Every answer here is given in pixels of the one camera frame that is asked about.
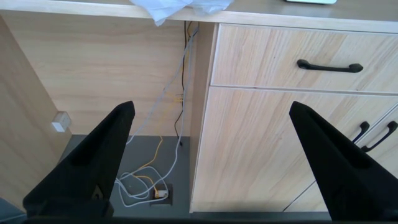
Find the black drawer handle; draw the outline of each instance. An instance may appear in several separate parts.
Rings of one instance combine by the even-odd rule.
[[[308,61],[300,59],[297,61],[297,65],[299,68],[307,69],[307,70],[320,70],[320,71],[331,71],[331,72],[350,72],[350,73],[358,73],[363,70],[362,65],[355,63],[349,65],[348,68],[333,68],[319,65],[312,65]]]
[[[372,147],[367,147],[364,146],[361,149],[364,152],[369,152],[370,150],[374,149],[375,147],[377,147],[380,143],[382,143],[384,140],[386,140],[394,131],[396,131],[396,129],[398,128],[398,124],[395,121],[391,121],[389,124],[387,124],[388,127],[388,133],[382,138],[380,139],[376,144],[374,144]]]
[[[355,143],[356,141],[358,141],[358,139],[359,139],[362,135],[364,135],[364,134],[366,133],[366,131],[369,130],[370,124],[369,124],[368,122],[364,121],[364,122],[361,123],[361,125],[359,125],[359,127],[361,128],[361,132],[360,132],[360,134],[359,134],[358,136],[356,136],[356,137],[354,138],[353,143]]]

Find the gray floor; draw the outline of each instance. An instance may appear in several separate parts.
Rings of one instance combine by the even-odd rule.
[[[62,158],[71,152],[85,136],[72,136]],[[123,172],[131,172],[141,165],[150,161],[159,143],[159,137],[137,136],[127,145],[124,150],[123,158],[119,166],[118,176]],[[330,220],[327,212],[306,212],[306,213],[282,213],[282,212],[244,212],[244,213],[189,213],[189,138],[183,138],[183,147],[178,149],[177,163],[165,179],[166,183],[172,184],[174,189],[172,206],[149,206],[141,204],[131,208],[126,208],[121,202],[118,186],[115,185],[111,195],[111,203],[114,207],[114,217],[134,217],[134,218],[198,218],[206,220],[256,220],[256,221],[292,221],[292,220]],[[176,137],[164,137],[162,146],[159,149],[157,159],[152,165],[165,175],[175,159]],[[148,175],[157,180],[156,175],[150,171],[142,171],[140,175]],[[137,180],[130,179],[125,182],[130,193],[142,192],[142,184]],[[122,192],[125,202],[129,205],[134,202],[126,197]],[[13,207],[6,201],[0,200],[0,217],[7,218],[22,212]],[[20,223],[24,218],[11,220],[7,223]]]

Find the wooden cabinet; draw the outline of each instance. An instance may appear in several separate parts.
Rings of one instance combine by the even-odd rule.
[[[223,24],[212,85],[397,92],[398,35]],[[297,60],[359,73],[298,68]]]
[[[281,212],[314,181],[289,117],[293,101],[354,138],[397,98],[210,87],[193,211]]]
[[[388,132],[387,125],[391,122],[398,122],[398,105],[392,111],[371,128],[358,142],[358,146],[373,146]],[[398,178],[398,131],[391,134],[380,145],[368,154],[380,165],[387,169],[392,175]],[[323,201],[317,183],[313,183],[295,202],[286,209],[286,212],[326,212],[327,207]]]
[[[0,197],[23,210],[72,134],[51,125],[58,110],[1,17],[0,49]]]

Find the light wood cabinet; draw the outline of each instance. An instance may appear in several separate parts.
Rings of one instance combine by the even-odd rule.
[[[359,147],[373,146],[388,132],[387,125],[395,121],[398,123],[398,105],[382,117],[357,143]],[[398,178],[398,131],[392,133],[380,145],[368,154]],[[295,202],[286,209],[286,212],[326,212],[328,209],[321,195],[318,184],[313,183]]]
[[[398,91],[398,35],[223,24],[212,85]],[[297,60],[359,73],[298,68]]]
[[[314,181],[289,117],[293,101],[353,139],[363,121],[375,123],[397,98],[211,86],[193,211],[281,212]]]

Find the wooden desk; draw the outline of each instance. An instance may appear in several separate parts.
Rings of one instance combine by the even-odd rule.
[[[2,102],[9,111],[2,113],[1,197],[22,208],[71,133],[88,134],[127,100],[137,108],[133,133],[176,72],[182,21],[198,21],[183,133],[191,137],[190,210],[324,210],[288,110],[294,100],[308,104],[349,138],[368,121],[371,129],[358,144],[380,138],[397,118],[398,2],[249,2],[235,0],[208,17],[186,8],[156,27],[128,0],[3,0],[2,67],[9,72],[2,74]],[[364,70],[307,71],[296,66],[298,59],[332,67],[360,63]],[[181,91],[180,81],[173,82],[141,134],[157,134],[163,110]],[[159,134],[174,135],[180,109],[173,107]],[[70,115],[70,132],[51,129],[57,111]],[[35,130],[46,134],[32,135]],[[391,136],[371,152],[394,175],[397,144]]]

